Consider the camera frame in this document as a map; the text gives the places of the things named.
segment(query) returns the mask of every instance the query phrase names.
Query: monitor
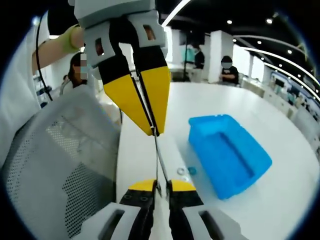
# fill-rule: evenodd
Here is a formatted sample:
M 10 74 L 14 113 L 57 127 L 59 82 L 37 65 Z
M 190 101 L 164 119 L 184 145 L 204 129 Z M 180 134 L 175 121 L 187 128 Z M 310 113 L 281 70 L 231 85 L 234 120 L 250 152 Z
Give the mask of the monitor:
M 279 79 L 275 79 L 275 84 L 282 88 L 285 86 L 285 83 L 283 81 L 280 81 Z
M 296 88 L 295 86 L 291 86 L 291 89 L 289 91 L 292 95 L 295 95 L 296 97 L 299 97 L 300 90 Z

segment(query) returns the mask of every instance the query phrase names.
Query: small screw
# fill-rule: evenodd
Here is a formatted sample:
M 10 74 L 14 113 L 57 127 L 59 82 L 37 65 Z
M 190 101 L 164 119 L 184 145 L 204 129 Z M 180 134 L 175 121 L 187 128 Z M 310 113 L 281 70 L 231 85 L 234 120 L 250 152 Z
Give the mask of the small screw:
M 124 195 L 124 196 L 123 196 L 123 198 L 124 198 L 124 199 L 129 200 L 129 199 L 131 199 L 131 198 L 132 198 L 132 196 L 131 196 L 131 195 L 127 195 L 127 194 L 126 194 L 126 195 Z
M 145 196 L 142 196 L 142 197 L 140 197 L 140 201 L 141 202 L 146 202 L 146 201 L 148 201 L 148 198 L 145 197 Z

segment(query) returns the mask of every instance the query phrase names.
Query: window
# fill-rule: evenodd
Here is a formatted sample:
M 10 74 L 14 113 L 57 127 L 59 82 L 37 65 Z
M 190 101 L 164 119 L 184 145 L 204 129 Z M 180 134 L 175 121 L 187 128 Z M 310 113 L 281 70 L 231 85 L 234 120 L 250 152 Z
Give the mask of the window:
M 258 79 L 260 82 L 264 79 L 264 71 L 265 71 L 265 64 L 262 60 L 257 58 L 256 56 L 253 57 L 253 65 L 252 65 L 252 79 Z
M 238 69 L 239 73 L 249 75 L 250 68 L 250 53 L 247 50 L 242 49 L 239 45 L 233 45 L 233 66 Z

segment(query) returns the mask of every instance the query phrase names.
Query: face mask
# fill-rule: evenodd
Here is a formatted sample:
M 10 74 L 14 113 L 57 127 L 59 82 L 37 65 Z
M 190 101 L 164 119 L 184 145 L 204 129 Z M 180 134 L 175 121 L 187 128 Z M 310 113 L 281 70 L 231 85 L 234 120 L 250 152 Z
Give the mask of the face mask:
M 80 67 L 80 73 L 81 73 L 81 78 L 87 80 L 88 79 L 88 74 L 90 70 L 90 65 L 87 64 L 86 66 L 81 66 Z

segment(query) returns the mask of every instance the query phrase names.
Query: person's arm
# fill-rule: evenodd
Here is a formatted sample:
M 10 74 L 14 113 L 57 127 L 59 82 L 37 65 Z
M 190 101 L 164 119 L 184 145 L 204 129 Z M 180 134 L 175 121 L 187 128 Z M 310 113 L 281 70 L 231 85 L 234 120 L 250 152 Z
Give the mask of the person's arm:
M 70 41 L 69 48 L 66 49 L 66 41 Z M 79 26 L 70 27 L 64 34 L 56 39 L 44 42 L 38 48 L 40 68 L 44 68 L 62 59 L 66 55 L 77 52 L 84 46 L 84 31 Z M 32 73 L 38 70 L 36 52 L 32 54 Z
M 226 79 L 235 79 L 236 78 L 236 76 L 233 74 L 221 74 L 221 76 Z

